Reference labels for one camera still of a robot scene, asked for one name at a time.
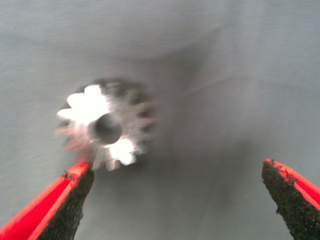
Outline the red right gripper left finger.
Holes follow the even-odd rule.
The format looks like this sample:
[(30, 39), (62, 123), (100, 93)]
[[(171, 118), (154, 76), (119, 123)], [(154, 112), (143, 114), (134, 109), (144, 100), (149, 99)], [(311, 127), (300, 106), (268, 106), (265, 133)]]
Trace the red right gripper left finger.
[(72, 240), (94, 181), (91, 164), (74, 165), (0, 229), (2, 240)]

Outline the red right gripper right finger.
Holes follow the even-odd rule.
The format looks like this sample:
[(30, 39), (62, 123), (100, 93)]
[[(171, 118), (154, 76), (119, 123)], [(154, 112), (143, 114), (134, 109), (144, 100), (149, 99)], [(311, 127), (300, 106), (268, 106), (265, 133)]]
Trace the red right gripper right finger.
[(267, 158), (262, 182), (295, 240), (320, 238), (320, 188), (293, 168)]

